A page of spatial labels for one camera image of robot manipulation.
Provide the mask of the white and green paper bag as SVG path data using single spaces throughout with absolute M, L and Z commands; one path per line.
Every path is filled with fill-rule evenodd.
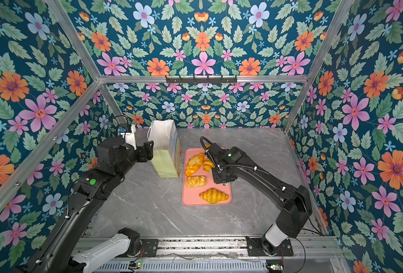
M 179 178 L 182 148 L 175 122 L 172 119 L 153 121 L 148 140 L 154 142 L 151 162 L 159 177 Z

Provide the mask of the golden croissant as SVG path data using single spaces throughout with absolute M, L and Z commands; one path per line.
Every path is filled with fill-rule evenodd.
M 209 204 L 217 204 L 219 202 L 227 201 L 229 199 L 229 195 L 217 190 L 216 188 L 210 188 L 199 194 L 199 197 L 208 202 Z

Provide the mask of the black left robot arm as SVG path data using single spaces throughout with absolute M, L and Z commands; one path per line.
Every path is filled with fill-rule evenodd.
M 153 159 L 153 141 L 134 147 L 121 136 L 101 142 L 96 150 L 98 164 L 75 183 L 67 200 L 67 212 L 26 265 L 12 269 L 14 273 L 81 273 L 86 262 L 72 255 L 74 247 L 95 213 L 136 163 Z

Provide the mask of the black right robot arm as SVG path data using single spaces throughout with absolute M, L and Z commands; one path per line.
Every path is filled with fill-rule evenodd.
M 277 219 L 261 238 L 266 254 L 276 254 L 285 240 L 297 238 L 312 215 L 311 197 L 305 186 L 295 187 L 281 181 L 237 147 L 224 149 L 208 142 L 208 145 L 202 143 L 202 148 L 214 164 L 212 174 L 216 184 L 231 183 L 240 177 L 279 208 Z

